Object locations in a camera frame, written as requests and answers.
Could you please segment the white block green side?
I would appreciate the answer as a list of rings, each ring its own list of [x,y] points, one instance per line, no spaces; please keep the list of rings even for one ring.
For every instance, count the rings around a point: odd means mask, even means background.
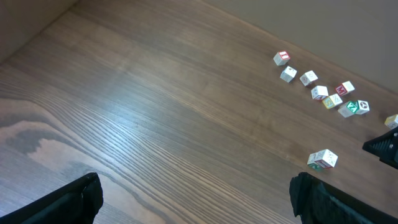
[[[307,161],[307,165],[317,171],[323,170],[323,168],[321,166],[319,166],[316,162],[315,162],[315,158],[317,156],[317,153],[312,153],[309,155],[308,157],[308,161]]]

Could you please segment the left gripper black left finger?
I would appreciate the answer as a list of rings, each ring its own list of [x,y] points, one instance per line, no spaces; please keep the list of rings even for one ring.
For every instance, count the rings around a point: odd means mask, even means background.
[[[94,222],[103,206],[103,189],[96,172],[90,172],[48,195],[1,217],[1,223]]]

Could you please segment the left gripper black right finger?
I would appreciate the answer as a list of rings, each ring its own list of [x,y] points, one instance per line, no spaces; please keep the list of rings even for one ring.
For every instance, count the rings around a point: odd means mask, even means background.
[[[350,196],[307,172],[301,172],[291,179],[289,194],[294,216],[300,217],[302,223],[397,224],[397,218]]]

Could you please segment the white block red sketch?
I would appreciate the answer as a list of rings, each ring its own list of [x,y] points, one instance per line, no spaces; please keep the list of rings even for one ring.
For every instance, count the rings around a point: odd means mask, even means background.
[[[334,168],[337,160],[338,156],[335,153],[331,152],[329,149],[324,149],[317,152],[314,162],[323,169],[331,169]]]

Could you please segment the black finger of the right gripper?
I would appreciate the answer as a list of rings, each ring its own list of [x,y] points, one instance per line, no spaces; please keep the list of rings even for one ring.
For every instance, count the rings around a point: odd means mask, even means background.
[[[397,169],[397,128],[365,142],[362,149],[377,156],[381,162]]]

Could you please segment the plain white wooden block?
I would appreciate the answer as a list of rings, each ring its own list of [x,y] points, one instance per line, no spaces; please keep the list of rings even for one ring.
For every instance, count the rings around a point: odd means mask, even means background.
[[[285,82],[290,83],[295,78],[296,74],[296,69],[287,66],[280,74],[280,78],[283,79]]]

